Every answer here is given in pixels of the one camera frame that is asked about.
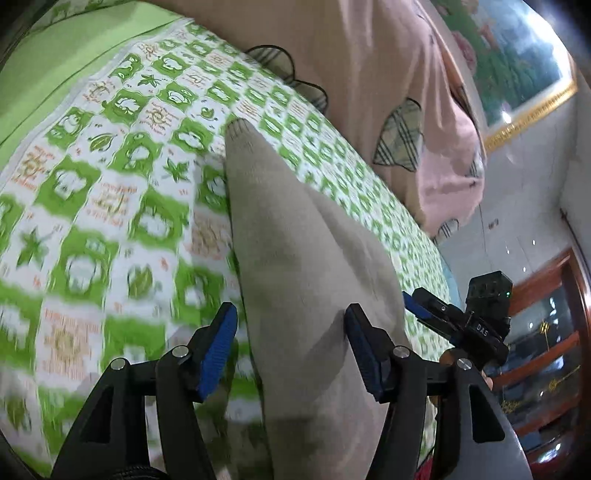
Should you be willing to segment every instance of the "pink blanket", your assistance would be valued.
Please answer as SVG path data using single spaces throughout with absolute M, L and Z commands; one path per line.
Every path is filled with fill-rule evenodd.
M 310 98 L 430 236 L 448 236 L 479 204 L 479 136 L 413 1 L 153 1 L 251 50 Z

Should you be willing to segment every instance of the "green fabric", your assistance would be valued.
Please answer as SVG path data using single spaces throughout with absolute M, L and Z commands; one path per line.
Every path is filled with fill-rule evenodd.
M 27 35 L 76 15 L 112 7 L 113 5 L 125 4 L 129 1 L 131 0 L 57 0 L 45 15 L 35 22 Z
M 130 2 L 78 15 L 23 39 L 0 72 L 0 168 L 79 79 L 104 66 L 122 43 L 178 18 L 154 5 Z

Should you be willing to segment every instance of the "wooden cabinet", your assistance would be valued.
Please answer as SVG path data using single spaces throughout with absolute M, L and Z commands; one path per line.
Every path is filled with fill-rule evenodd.
M 560 467 L 591 413 L 591 302 L 572 249 L 514 287 L 505 365 L 485 371 L 535 478 Z

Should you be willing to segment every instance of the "framed painting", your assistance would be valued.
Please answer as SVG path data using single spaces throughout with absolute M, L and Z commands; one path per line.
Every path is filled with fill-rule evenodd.
M 460 55 L 465 60 L 459 70 L 473 79 L 482 106 L 476 116 L 487 152 L 576 93 L 568 51 L 524 1 L 424 0 L 421 4 L 454 59 Z M 478 103 L 466 90 L 469 102 Z

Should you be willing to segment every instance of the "bed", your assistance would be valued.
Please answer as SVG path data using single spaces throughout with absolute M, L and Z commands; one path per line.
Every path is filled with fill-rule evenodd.
M 403 290 L 449 301 L 440 256 L 335 128 L 272 73 L 189 19 L 113 3 L 58 2 L 0 72 L 0 428 L 48 475 L 112 359 L 159 358 L 232 301 L 231 359 L 196 414 L 216 472 L 270 478 L 232 251 L 227 122 L 248 119 L 300 181 L 374 232 Z M 447 343 L 405 320 L 414 350 L 438 360 Z M 158 466 L 153 401 L 147 425 Z M 421 460 L 433 443 L 429 405 Z

